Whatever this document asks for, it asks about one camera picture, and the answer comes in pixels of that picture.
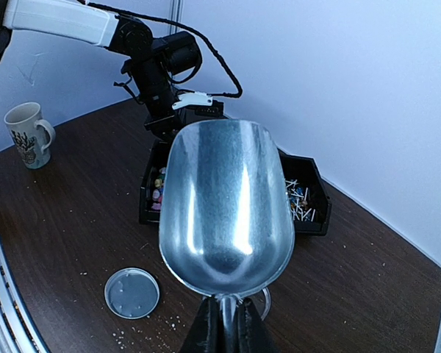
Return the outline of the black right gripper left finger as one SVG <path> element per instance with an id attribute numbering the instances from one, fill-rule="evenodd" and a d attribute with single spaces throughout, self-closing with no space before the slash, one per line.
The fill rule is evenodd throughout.
<path id="1" fill-rule="evenodd" d="M 180 353 L 218 353 L 223 351 L 223 326 L 215 297 L 205 297 L 196 313 Z"/>

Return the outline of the clear plastic jar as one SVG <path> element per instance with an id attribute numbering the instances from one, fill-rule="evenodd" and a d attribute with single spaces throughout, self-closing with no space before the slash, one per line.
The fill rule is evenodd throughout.
<path id="1" fill-rule="evenodd" d="M 253 297 L 254 304 L 260 314 L 260 318 L 264 321 L 271 309 L 271 294 L 268 288 L 263 288 Z"/>

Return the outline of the black three-compartment candy tray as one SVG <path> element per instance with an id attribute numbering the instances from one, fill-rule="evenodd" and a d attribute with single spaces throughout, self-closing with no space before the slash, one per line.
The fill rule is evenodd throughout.
<path id="1" fill-rule="evenodd" d="M 156 140 L 151 147 L 145 175 L 140 186 L 139 223 L 159 221 L 161 201 L 156 188 L 168 161 L 171 145 Z M 297 236 L 324 236 L 329 228 L 331 201 L 324 188 L 318 167 L 309 157 L 299 157 L 279 152 L 282 170 Z"/>

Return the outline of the silver metal jar lid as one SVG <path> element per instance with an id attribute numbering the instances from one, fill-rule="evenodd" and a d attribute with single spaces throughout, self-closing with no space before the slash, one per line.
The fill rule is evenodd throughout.
<path id="1" fill-rule="evenodd" d="M 137 320 L 148 317 L 156 309 L 160 290 L 149 272 L 141 268 L 122 268 L 107 280 L 104 298 L 115 315 Z"/>

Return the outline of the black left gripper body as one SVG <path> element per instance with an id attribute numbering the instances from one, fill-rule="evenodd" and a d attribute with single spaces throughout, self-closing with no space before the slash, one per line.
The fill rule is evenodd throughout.
<path id="1" fill-rule="evenodd" d="M 184 119 L 173 109 L 175 96 L 172 86 L 164 74 L 147 76 L 133 73 L 138 101 L 148 110 L 144 127 L 165 142 L 172 142 L 184 126 Z"/>

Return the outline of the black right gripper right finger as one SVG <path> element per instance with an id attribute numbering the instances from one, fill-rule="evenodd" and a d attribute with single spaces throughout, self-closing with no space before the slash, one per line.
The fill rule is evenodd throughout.
<path id="1" fill-rule="evenodd" d="M 237 311 L 238 352 L 278 353 L 253 301 L 244 299 Z"/>

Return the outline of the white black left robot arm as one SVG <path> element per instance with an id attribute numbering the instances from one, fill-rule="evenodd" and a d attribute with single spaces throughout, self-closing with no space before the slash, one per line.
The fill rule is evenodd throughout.
<path id="1" fill-rule="evenodd" d="M 156 38 L 140 15 L 99 4 L 72 1 L 0 1 L 0 61 L 12 31 L 27 30 L 80 40 L 128 57 L 121 69 L 139 93 L 132 98 L 144 104 L 149 116 L 145 128 L 168 140 L 184 126 L 180 111 L 186 107 L 210 107 L 207 93 L 175 93 L 173 76 L 201 68 L 196 39 L 181 31 Z"/>

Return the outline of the silver metal scoop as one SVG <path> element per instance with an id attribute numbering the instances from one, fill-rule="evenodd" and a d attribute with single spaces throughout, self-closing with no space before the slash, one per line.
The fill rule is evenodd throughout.
<path id="1" fill-rule="evenodd" d="M 186 287 L 220 301 L 226 332 L 239 300 L 285 270 L 295 234 L 282 164 L 269 131 L 253 121 L 183 128 L 167 161 L 159 250 Z"/>

